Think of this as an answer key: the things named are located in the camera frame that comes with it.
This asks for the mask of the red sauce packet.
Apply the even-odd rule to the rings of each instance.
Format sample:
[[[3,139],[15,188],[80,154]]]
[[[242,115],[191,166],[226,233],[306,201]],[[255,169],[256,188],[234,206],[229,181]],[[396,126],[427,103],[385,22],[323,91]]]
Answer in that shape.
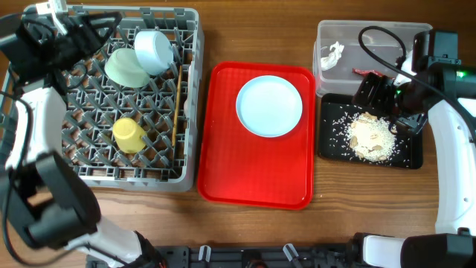
[[[382,77],[383,76],[383,73],[377,71],[377,70],[361,70],[361,69],[357,69],[357,68],[353,68],[352,69],[352,73],[353,74],[357,74],[357,75],[360,75],[362,77],[365,77],[366,75],[368,74],[374,74],[374,75],[377,75],[379,77]]]

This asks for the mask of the light blue bowl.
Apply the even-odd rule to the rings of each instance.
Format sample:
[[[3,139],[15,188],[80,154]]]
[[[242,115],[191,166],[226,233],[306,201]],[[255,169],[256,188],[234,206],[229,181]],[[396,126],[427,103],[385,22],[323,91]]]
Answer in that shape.
[[[134,49],[144,71],[156,76],[170,68],[174,62],[172,45],[160,31],[140,31],[135,35]]]

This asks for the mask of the green saucer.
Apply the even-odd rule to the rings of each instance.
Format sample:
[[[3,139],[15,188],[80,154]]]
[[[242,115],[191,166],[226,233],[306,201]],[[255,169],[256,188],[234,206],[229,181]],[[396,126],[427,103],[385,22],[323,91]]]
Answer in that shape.
[[[113,82],[129,88],[141,88],[149,82],[149,75],[142,69],[131,48],[113,51],[106,61],[105,73]]]

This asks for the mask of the white napkin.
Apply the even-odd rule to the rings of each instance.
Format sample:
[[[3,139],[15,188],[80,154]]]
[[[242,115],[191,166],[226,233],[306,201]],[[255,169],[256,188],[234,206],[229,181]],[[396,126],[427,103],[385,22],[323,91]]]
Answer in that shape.
[[[329,50],[330,53],[326,57],[321,58],[322,71],[330,70],[337,65],[338,61],[342,57],[344,45],[342,45],[339,41],[336,41],[329,47]]]

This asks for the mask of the wooden chopstick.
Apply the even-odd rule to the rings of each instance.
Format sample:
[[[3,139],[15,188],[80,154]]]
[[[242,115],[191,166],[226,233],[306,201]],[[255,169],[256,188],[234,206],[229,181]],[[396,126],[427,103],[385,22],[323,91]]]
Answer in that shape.
[[[176,90],[176,102],[175,102],[175,109],[174,109],[174,119],[173,119],[173,134],[172,134],[172,146],[175,147],[176,145],[176,134],[178,129],[178,117],[179,117],[179,107],[180,107],[180,97],[181,97],[181,82],[182,82],[182,72],[183,66],[180,66],[179,73],[178,73],[178,82],[177,82],[177,90]]]

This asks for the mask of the yellow cup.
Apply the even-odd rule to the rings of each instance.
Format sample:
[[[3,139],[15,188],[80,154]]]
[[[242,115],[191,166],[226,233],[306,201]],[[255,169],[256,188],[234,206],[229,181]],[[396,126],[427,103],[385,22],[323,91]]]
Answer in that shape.
[[[146,147],[142,138],[145,130],[131,118],[120,118],[112,128],[118,148],[124,153],[137,153]]]

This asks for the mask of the light blue plate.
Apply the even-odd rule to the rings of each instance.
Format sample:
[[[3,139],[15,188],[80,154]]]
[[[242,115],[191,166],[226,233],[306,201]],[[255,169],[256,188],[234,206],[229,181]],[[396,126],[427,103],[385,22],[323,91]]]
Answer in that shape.
[[[298,90],[282,77],[263,75],[249,80],[235,103],[239,122],[250,133],[276,138],[291,132],[303,114]]]

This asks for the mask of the white plastic fork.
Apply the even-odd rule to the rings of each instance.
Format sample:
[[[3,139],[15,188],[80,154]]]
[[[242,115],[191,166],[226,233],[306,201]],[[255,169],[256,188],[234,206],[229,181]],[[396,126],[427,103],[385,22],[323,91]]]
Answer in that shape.
[[[186,96],[185,96],[186,98],[184,101],[184,115],[186,117],[190,116],[190,112],[188,109],[188,102],[189,102],[190,90],[193,86],[193,83],[191,82],[192,74],[193,74],[193,67],[192,65],[190,65],[187,70],[187,90],[186,90]]]

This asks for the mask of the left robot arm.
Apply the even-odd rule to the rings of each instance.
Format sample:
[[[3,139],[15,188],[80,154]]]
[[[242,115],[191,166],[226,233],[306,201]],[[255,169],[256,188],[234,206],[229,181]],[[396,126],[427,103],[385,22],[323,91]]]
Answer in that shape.
[[[110,267],[142,267],[155,250],[137,232],[103,218],[95,195],[62,156],[68,84],[63,76],[101,49],[121,21],[109,12],[56,20],[44,36],[19,14],[1,19],[1,52],[16,75],[8,94],[18,115],[1,176],[2,228],[32,249],[78,250]]]

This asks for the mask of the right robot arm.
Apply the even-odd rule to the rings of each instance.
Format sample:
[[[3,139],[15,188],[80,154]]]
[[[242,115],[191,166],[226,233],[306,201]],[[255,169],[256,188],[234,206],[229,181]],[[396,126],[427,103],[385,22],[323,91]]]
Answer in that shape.
[[[395,80],[367,74],[353,103],[386,114],[398,130],[417,134],[430,124],[436,151],[439,207],[435,233],[407,238],[357,233],[348,261],[363,267],[475,266],[475,69],[462,66],[458,35],[429,30],[415,35],[412,55],[395,64],[374,60],[398,74]]]

